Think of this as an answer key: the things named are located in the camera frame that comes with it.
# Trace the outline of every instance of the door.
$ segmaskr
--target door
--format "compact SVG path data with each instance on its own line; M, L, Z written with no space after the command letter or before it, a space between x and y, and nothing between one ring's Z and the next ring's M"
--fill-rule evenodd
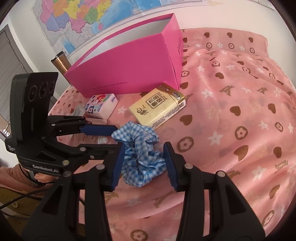
M10 135L9 99L11 81L16 74L32 72L17 48L8 25L0 30L0 138Z

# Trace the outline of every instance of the open cardboard box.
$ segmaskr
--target open cardboard box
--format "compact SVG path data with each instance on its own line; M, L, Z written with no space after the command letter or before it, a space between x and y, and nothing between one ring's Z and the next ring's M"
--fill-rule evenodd
M124 28L94 45L65 73L83 96L179 89L183 40L175 14Z

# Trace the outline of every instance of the door frame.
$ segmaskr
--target door frame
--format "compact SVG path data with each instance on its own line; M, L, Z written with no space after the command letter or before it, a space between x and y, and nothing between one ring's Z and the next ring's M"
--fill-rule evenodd
M24 56L22 55L21 51L19 50L19 48L17 47L17 44L11 34L11 31L9 29L9 26L8 24L4 26L3 29L0 30L0 34L6 34L6 37L8 39L8 42L15 54L15 56L17 57L17 59L19 60L19 62L21 63L21 65L23 66L24 70L27 72L27 73L33 73L33 70L31 69L31 67L29 66L29 64L27 63L27 61L25 60ZM5 136L3 135L2 131L0 131L0 139L2 141L5 140Z

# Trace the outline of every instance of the gold tumbler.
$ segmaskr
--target gold tumbler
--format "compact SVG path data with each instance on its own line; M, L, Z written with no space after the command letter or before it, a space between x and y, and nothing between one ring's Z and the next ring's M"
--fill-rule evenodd
M53 65L61 72L63 76L65 76L65 73L68 71L68 69L71 67L71 64L69 63L67 57L65 56L64 51L59 52L54 59L51 60Z

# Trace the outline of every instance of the yellow tissue pack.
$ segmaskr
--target yellow tissue pack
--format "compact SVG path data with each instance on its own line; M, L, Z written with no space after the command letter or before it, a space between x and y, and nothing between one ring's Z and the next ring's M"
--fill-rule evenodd
M129 109L141 125L156 129L185 106L185 96L163 83Z

